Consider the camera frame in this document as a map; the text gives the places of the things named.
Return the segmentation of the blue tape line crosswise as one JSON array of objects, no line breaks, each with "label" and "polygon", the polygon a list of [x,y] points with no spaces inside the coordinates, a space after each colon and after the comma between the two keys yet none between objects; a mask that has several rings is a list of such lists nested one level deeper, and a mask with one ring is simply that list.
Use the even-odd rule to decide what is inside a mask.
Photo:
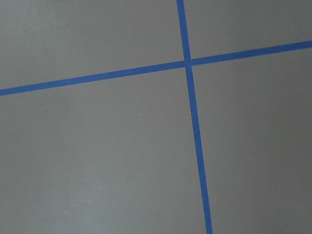
[{"label": "blue tape line crosswise", "polygon": [[[284,44],[284,45],[279,45],[279,46],[272,46],[272,47],[258,48],[258,49],[239,51],[239,52],[233,52],[233,53],[226,53],[226,54],[221,54],[221,55],[194,58],[191,60],[191,65],[198,66],[198,65],[218,63],[218,62],[229,61],[229,60],[245,59],[245,58],[257,57],[257,56],[284,53],[284,52],[289,52],[289,51],[311,49],[311,47],[312,47],[311,41],[297,42],[297,43]],[[125,69],[125,70],[119,70],[119,71],[112,71],[112,72],[89,75],[89,76],[67,78],[67,79],[60,79],[60,80],[54,80],[54,81],[48,81],[48,82],[42,82],[42,83],[35,83],[35,84],[5,88],[5,89],[1,89],[0,95],[7,96],[7,95],[13,95],[13,94],[19,94],[19,93],[27,93],[27,92],[37,91],[37,90],[58,88],[58,87],[63,87],[63,86],[95,82],[95,81],[113,79],[113,78],[122,78],[122,77],[141,75],[141,74],[146,74],[146,73],[173,70],[173,69],[184,68],[184,67],[186,67],[186,62],[175,61],[175,62],[143,66],[143,67],[137,67],[137,68],[131,68],[131,69]]]}]

